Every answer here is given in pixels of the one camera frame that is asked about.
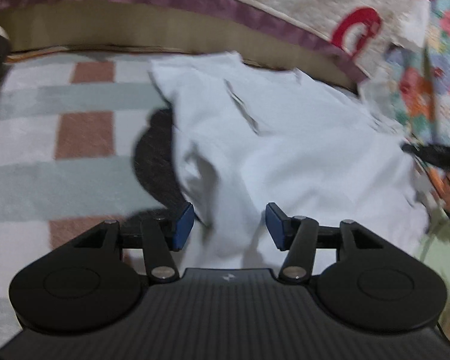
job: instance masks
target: beige mattress side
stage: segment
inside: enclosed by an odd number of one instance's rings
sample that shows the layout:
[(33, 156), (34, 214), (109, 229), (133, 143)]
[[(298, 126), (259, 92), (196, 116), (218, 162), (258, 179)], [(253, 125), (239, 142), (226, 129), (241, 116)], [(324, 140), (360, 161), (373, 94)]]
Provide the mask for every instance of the beige mattress side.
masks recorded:
[(179, 9), (106, 0), (62, 1), (0, 11), (0, 25), (13, 52), (106, 45), (187, 54), (238, 51), (258, 66), (299, 68), (317, 80), (355, 89), (355, 83), (322, 55), (233, 21)]

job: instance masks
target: white logo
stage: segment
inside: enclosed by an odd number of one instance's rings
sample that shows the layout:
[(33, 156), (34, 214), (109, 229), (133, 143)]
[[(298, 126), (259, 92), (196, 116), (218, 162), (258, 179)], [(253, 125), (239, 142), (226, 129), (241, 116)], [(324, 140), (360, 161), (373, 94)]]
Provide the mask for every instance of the white logo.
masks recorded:
[(235, 275), (228, 274), (227, 276), (222, 276), (223, 280), (230, 281), (231, 279), (235, 279)]

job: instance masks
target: silver screw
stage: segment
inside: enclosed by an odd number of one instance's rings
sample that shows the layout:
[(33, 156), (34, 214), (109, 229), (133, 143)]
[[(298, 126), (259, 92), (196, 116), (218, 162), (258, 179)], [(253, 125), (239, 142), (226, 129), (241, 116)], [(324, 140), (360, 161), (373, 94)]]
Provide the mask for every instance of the silver screw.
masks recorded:
[(301, 279), (307, 274), (301, 266), (288, 266), (283, 270), (283, 274), (290, 279)]
[(151, 273), (158, 279), (169, 279), (175, 274), (175, 269), (169, 266), (157, 266), (151, 270)]

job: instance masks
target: light green fabric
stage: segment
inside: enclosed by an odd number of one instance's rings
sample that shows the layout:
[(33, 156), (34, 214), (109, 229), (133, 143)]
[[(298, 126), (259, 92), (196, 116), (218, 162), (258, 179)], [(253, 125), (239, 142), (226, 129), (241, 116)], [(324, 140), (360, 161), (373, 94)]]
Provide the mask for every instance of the light green fabric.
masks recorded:
[(415, 257), (445, 282), (447, 303), (439, 320), (443, 326), (450, 318), (450, 219), (442, 209), (437, 208), (430, 213), (430, 229), (422, 238)]

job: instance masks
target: floral fabric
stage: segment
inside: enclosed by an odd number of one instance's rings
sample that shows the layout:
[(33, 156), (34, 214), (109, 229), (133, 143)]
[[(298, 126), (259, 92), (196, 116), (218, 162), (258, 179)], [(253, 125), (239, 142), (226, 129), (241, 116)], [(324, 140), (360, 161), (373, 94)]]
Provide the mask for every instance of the floral fabric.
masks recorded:
[(388, 52), (395, 118), (424, 143), (450, 145), (450, 0), (430, 0), (427, 45)]

